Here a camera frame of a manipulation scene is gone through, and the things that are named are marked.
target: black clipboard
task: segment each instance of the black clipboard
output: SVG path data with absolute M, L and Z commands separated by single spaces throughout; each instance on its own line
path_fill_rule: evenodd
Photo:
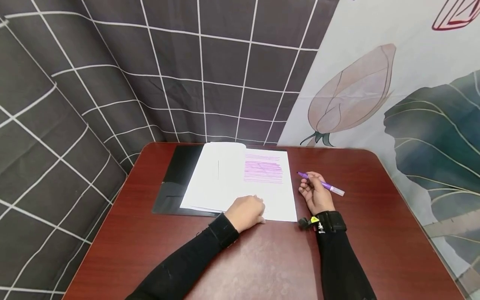
M 219 213 L 181 208 L 203 145 L 178 145 L 156 196 L 152 213 L 163 215 L 218 216 Z

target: white paper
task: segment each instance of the white paper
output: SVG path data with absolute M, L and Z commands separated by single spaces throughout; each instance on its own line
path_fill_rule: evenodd
M 239 192 L 235 183 L 243 176 L 245 149 L 240 143 L 206 143 L 180 207 L 217 212 L 225 201 L 230 207 Z
M 205 144 L 180 206 L 224 212 L 246 195 L 264 200 L 265 219 L 297 221 L 285 151 L 246 149 L 239 143 Z

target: fabric backdrop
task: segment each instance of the fabric backdrop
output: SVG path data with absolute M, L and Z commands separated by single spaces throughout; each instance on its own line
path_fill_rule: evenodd
M 480 0 L 340 0 L 279 139 L 374 152 L 476 300 L 479 14 Z
M 337 3 L 0 1 L 0 298 L 62 296 L 147 143 L 275 145 Z

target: pen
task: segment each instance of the pen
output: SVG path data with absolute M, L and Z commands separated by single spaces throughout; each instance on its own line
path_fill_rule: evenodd
M 305 174 L 305 173 L 301 173 L 301 172 L 297 172 L 297 174 L 299 174 L 300 176 L 302 176 L 303 178 L 305 179 L 308 179 L 308 175 Z M 322 183 L 322 185 L 324 186 L 324 188 L 326 188 L 327 190 L 331 191 L 331 192 L 334 192 L 335 194 L 337 195 L 340 195 L 343 197 L 343 195 L 345 194 L 344 191 L 342 191 L 341 189 L 337 189 L 336 187 L 334 186 L 331 186 L 330 184 L 326 183 L 326 182 L 323 182 L 323 181 L 320 181 Z

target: table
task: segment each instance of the table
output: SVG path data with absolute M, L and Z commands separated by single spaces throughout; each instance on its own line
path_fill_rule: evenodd
M 64 299 L 124 299 L 211 218 L 151 209 L 178 143 L 145 146 Z M 256 147 L 272 149 L 273 147 Z M 309 214 L 296 171 L 315 170 L 346 191 L 333 194 L 350 243 L 378 299 L 463 299 L 375 154 L 357 149 L 286 149 L 298 218 Z M 312 231 L 267 221 L 241 234 L 211 263 L 188 299 L 322 299 Z

